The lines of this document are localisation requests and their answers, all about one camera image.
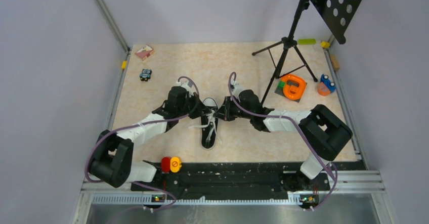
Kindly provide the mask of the white shoelace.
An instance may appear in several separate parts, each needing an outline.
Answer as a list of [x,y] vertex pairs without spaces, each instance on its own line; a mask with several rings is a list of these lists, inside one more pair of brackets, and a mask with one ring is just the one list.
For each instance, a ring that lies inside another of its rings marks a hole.
[[215,117],[217,106],[204,107],[199,112],[200,124],[189,126],[188,129],[201,130],[201,145],[205,150],[211,150],[217,141],[219,119]]

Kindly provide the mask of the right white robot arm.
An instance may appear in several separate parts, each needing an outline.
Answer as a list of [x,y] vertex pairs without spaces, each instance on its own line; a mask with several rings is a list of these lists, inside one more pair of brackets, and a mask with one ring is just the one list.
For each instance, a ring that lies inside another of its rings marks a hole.
[[325,105],[306,111],[279,111],[262,106],[250,89],[226,96],[214,117],[223,121],[247,119],[262,132],[297,132],[311,151],[296,176],[298,186],[304,190],[317,183],[317,175],[323,170],[337,177],[332,162],[353,136],[349,126]]

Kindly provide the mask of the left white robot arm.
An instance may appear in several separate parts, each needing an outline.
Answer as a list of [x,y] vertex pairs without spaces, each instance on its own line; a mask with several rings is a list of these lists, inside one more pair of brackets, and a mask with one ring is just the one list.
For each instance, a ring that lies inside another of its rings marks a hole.
[[105,182],[114,188],[126,182],[143,182],[150,190],[159,189],[162,176],[157,173],[158,169],[151,163],[134,160],[134,149],[168,132],[183,118],[211,115],[215,106],[215,103],[200,100],[198,93],[191,93],[182,86],[172,87],[161,106],[143,120],[99,134],[85,163],[86,180]]

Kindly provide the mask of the black white canvas sneaker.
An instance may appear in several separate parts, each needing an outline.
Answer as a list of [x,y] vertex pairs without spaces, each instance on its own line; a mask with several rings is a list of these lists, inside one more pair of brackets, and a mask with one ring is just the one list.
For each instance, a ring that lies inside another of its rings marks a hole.
[[219,119],[214,117],[218,110],[218,104],[213,98],[206,98],[203,104],[210,110],[210,113],[201,117],[202,137],[201,145],[204,149],[210,150],[215,146],[217,138],[217,127]]

